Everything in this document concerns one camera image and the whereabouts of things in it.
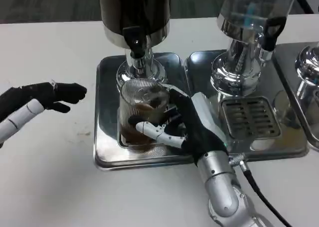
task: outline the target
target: gray carpet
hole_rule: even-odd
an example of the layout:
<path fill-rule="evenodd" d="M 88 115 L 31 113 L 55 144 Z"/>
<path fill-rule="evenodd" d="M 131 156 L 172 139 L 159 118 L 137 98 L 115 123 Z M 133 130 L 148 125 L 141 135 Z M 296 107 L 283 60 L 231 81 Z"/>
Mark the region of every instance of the gray carpet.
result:
<path fill-rule="evenodd" d="M 220 0 L 171 0 L 171 18 L 213 17 Z M 292 13 L 303 13 L 295 4 Z M 100 20 L 98 0 L 0 0 L 0 23 Z"/>

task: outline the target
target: white table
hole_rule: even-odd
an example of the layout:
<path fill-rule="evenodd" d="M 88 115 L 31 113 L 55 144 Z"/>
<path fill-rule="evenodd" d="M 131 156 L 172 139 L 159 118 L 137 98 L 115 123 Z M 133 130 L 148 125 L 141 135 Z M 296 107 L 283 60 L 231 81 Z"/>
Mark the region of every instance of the white table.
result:
<path fill-rule="evenodd" d="M 319 40 L 319 15 L 294 15 L 279 43 Z M 223 49 L 228 38 L 215 18 L 171 21 L 156 51 L 182 59 Z M 102 172 L 93 163 L 96 66 L 122 54 L 101 22 L 0 25 L 0 91 L 54 79 L 88 88 L 67 115 L 45 111 L 0 150 L 1 227 L 209 227 L 207 194 L 193 164 Z M 319 153 L 250 164 L 269 201 L 295 227 L 318 225 Z M 281 223 L 238 178 L 257 211 Z"/>

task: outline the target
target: stainless steel tray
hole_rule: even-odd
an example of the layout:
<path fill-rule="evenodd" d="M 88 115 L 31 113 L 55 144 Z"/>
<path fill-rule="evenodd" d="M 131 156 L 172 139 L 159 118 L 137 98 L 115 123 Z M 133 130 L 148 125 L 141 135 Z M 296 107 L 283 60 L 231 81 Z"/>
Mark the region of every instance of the stainless steel tray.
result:
<path fill-rule="evenodd" d="M 319 149 L 319 88 L 305 85 L 297 76 L 295 61 L 301 50 L 312 43 L 281 44 L 276 47 L 274 65 L 305 130 L 308 141 Z"/>
<path fill-rule="evenodd" d="M 191 94 L 203 92 L 219 113 L 222 129 L 228 133 L 220 102 L 230 97 L 218 93 L 211 84 L 213 60 L 225 50 L 200 51 L 193 53 L 185 62 L 188 88 Z M 281 135 L 262 140 L 236 140 L 229 136 L 230 154 L 244 153 L 250 161 L 282 159 L 303 156 L 308 151 L 308 142 L 296 113 L 291 108 L 287 93 L 272 63 L 262 69 L 257 90 L 249 97 L 263 96 L 271 103 L 281 129 Z"/>
<path fill-rule="evenodd" d="M 186 75 L 179 57 L 173 53 L 156 53 L 155 58 L 165 67 L 169 83 L 188 92 Z M 165 145 L 153 144 L 147 149 L 141 149 L 128 147 L 121 141 L 117 125 L 119 92 L 115 77 L 118 67 L 124 61 L 124 56 L 106 57 L 97 68 L 95 163 L 105 170 L 191 163 L 191 156 Z"/>

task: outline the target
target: tap handle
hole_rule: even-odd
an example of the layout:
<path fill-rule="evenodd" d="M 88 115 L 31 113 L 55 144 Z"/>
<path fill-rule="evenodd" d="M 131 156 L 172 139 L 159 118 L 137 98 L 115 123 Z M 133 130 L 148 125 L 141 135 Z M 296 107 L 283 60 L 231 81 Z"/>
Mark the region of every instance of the tap handle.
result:
<path fill-rule="evenodd" d="M 283 32 L 287 18 L 285 16 L 270 18 L 266 21 L 261 47 L 266 51 L 273 51 L 278 36 Z"/>
<path fill-rule="evenodd" d="M 130 26 L 123 29 L 123 36 L 127 45 L 131 49 L 131 57 L 142 58 L 146 49 L 146 35 L 142 27 Z"/>

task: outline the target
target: robotic arm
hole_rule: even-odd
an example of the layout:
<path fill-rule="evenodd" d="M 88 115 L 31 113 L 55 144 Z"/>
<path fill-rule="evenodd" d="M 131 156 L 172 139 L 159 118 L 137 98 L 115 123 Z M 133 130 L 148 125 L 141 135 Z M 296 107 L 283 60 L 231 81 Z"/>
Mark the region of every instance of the robotic arm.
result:
<path fill-rule="evenodd" d="M 193 156 L 209 195 L 209 214 L 220 226 L 272 227 L 255 213 L 237 181 L 229 163 L 226 136 L 218 126 L 209 100 L 200 92 L 190 98 L 177 88 L 168 89 L 187 135 L 172 136 L 165 132 L 167 125 L 156 126 L 146 121 L 136 121 L 136 129 L 159 143 L 183 149 Z"/>
<path fill-rule="evenodd" d="M 45 109 L 69 112 L 70 107 L 60 101 L 76 104 L 86 91 L 77 83 L 55 82 L 10 88 L 0 96 L 0 145 Z"/>

